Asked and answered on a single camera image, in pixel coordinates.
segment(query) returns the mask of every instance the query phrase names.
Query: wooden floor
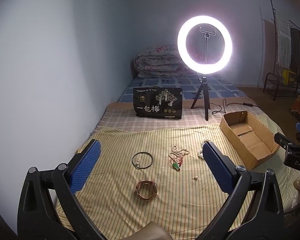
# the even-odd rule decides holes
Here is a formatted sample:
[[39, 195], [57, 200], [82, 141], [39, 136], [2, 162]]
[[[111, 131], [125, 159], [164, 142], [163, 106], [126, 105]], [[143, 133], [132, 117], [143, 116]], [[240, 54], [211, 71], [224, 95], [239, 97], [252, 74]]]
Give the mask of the wooden floor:
[[276, 98], [273, 101], [268, 93], [263, 93], [262, 88], [239, 87], [249, 98], [256, 104], [282, 129], [285, 136], [291, 141], [296, 140], [297, 119], [289, 113], [289, 109], [296, 98]]

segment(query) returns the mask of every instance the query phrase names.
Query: light stand pole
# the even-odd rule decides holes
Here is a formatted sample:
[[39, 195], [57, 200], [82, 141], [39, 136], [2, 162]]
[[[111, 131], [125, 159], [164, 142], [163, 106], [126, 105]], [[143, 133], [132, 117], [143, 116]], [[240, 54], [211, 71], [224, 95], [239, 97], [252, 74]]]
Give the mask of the light stand pole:
[[[214, 33], [211, 32], [206, 32], [206, 31], [202, 31], [201, 27], [200, 27], [200, 32], [204, 33], [204, 37], [206, 39], [206, 51], [205, 51], [205, 58], [204, 58], [204, 63], [207, 63], [207, 46], [208, 46], [208, 38], [210, 37], [210, 35], [215, 36], [216, 35], [216, 31], [214, 31]], [[204, 114], [205, 114], [205, 119], [206, 121], [209, 120], [209, 112], [208, 109], [210, 109], [210, 99], [209, 99], [209, 88], [208, 88], [208, 83], [207, 83], [207, 77], [203, 76], [202, 78], [199, 78], [200, 81], [200, 88], [197, 92], [197, 94], [195, 95], [194, 101], [192, 103], [191, 109], [194, 108], [195, 103], [197, 102], [201, 91], [203, 90], [203, 99], [204, 99]]]

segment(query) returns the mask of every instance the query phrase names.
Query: brown watch strap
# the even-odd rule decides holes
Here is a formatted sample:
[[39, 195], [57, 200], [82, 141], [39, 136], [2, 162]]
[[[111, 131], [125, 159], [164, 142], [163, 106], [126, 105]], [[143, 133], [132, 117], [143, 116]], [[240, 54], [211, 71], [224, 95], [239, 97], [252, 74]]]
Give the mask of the brown watch strap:
[[[145, 198], [145, 197], [140, 195], [140, 188], [141, 188], [141, 185], [143, 185], [143, 184], [150, 184], [153, 187], [153, 194], [149, 198]], [[144, 199], [146, 201], [149, 201], [157, 194], [157, 192], [158, 192], [157, 191], [157, 185], [152, 180], [140, 180], [138, 182], [137, 186], [136, 186], [136, 192], [137, 192], [139, 197], [141, 197], [142, 199]]]

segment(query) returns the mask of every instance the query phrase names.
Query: blue patterned bed sheet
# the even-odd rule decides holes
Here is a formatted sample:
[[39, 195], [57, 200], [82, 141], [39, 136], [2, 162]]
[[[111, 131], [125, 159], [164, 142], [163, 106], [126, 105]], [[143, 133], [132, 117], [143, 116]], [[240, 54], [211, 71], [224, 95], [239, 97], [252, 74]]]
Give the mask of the blue patterned bed sheet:
[[[207, 76], [210, 98], [246, 97], [246, 94], [218, 75]], [[197, 75], [135, 78], [118, 102], [133, 102], [133, 88], [138, 87], [182, 88], [183, 99], [194, 99], [200, 87]]]

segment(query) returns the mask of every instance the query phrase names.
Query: mattress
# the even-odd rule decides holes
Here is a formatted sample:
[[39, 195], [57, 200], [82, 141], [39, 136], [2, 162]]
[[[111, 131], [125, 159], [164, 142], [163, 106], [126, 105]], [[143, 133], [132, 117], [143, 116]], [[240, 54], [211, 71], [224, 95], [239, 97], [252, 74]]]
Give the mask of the mattress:
[[[246, 97], [245, 93], [218, 74], [207, 76], [207, 80], [210, 98]], [[193, 99], [200, 87], [200, 82], [197, 75], [135, 78], [119, 98], [118, 102], [132, 102], [133, 88], [153, 86], [182, 88], [183, 99]]]
[[[222, 104], [215, 98], [211, 103]], [[227, 98], [227, 103], [253, 103], [249, 98]], [[174, 239], [197, 237], [210, 223], [226, 200], [204, 160], [197, 157], [201, 142], [208, 138], [220, 151], [237, 165], [243, 165], [236, 150], [219, 128], [223, 114], [211, 115], [218, 106], [211, 105], [209, 120], [204, 119], [203, 100], [190, 109], [192, 100], [183, 101], [180, 120], [137, 117], [132, 103], [110, 104], [104, 117], [90, 139], [102, 144], [102, 154], [84, 188], [76, 196], [92, 221], [109, 239], [121, 239], [140, 230], [150, 221], [168, 231]], [[226, 111], [248, 110], [272, 133], [282, 132], [258, 107], [229, 105]], [[90, 141], [82, 145], [81, 150]], [[167, 154], [171, 146], [185, 147], [190, 155], [185, 157], [180, 172], [169, 166]], [[136, 170], [130, 165], [137, 151], [155, 153], [152, 169]], [[285, 152], [276, 155], [253, 171], [264, 172], [271, 168], [276, 172], [285, 211], [291, 207], [296, 193], [293, 181], [298, 171], [283, 165]], [[141, 201], [134, 192], [139, 179], [153, 179], [158, 194], [149, 203]], [[249, 206], [249, 193], [233, 225], [237, 227]], [[56, 207], [62, 224], [71, 229], [60, 203]]]

